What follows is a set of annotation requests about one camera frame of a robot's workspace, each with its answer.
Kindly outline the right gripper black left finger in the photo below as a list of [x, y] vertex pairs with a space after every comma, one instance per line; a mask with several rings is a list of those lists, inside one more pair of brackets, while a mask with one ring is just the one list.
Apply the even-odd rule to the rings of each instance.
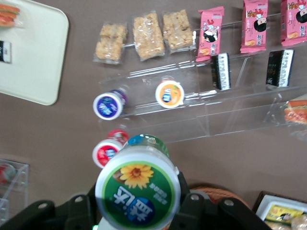
[[51, 200], [36, 201], [1, 225], [2, 230], [92, 230], [102, 215], [95, 199], [95, 185], [56, 206]]

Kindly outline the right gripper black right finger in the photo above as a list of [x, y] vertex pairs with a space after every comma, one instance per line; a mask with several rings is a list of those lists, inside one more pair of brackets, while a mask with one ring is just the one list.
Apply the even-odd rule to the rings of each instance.
[[234, 197], [214, 203], [205, 192], [190, 190], [182, 172], [178, 175], [181, 197], [170, 230], [269, 230], [243, 202]]

